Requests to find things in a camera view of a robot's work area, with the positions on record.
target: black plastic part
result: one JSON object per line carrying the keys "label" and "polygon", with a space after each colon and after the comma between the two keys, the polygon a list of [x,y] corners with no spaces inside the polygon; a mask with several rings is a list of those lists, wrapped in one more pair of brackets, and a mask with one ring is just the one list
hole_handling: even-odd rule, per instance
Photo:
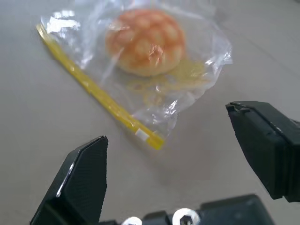
{"label": "black plastic part", "polygon": [[244,155],[273,199],[300,201],[300,127],[268,103],[226,106]]}
{"label": "black plastic part", "polygon": [[[203,204],[196,210],[200,225],[274,225],[262,202],[256,195],[241,196]],[[143,225],[172,225],[173,215],[151,213],[142,219]],[[100,225],[119,225],[116,221]]]}
{"label": "black plastic part", "polygon": [[97,224],[107,188],[105,136],[70,152],[31,225]]}

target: white table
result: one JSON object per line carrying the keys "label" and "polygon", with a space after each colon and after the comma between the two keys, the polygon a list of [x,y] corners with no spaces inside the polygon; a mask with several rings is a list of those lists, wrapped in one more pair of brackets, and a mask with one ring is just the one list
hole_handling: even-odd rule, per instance
{"label": "white table", "polygon": [[255,193],[277,224],[299,224],[300,205],[272,200],[247,164],[225,104],[265,101],[300,120],[300,4],[215,1],[234,64],[180,115],[165,147],[156,152],[128,138],[42,44],[35,31],[39,16],[67,2],[0,2],[0,224],[28,222],[65,156],[99,135],[109,139],[101,219],[174,212]]}

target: gray surface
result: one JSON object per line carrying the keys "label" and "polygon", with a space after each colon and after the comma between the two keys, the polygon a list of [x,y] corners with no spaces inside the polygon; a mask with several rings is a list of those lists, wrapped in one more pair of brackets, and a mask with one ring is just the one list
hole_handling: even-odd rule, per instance
{"label": "gray surface", "polygon": [[225,104],[266,101],[300,120],[300,4],[215,3],[234,64],[180,115],[156,152],[134,144],[43,46],[35,31],[39,16],[67,1],[0,1],[0,224],[28,222],[67,153],[98,135],[110,141],[102,219],[256,193],[277,224],[299,224],[300,205],[273,201],[251,171]]}

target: bread roll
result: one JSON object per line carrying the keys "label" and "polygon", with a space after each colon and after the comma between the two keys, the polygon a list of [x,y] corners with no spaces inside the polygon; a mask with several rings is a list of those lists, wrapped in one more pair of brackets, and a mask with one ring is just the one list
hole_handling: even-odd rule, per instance
{"label": "bread roll", "polygon": [[119,16],[105,37],[110,57],[123,70],[143,77],[174,69],[185,54],[184,32],[171,16],[135,9]]}

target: clear plastic bag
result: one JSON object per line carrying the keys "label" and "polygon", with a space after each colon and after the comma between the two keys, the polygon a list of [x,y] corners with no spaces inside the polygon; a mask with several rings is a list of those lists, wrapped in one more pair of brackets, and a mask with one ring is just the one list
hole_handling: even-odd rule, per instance
{"label": "clear plastic bag", "polygon": [[160,149],[177,113],[231,63],[229,41],[200,8],[193,0],[76,0],[37,29],[93,97]]}

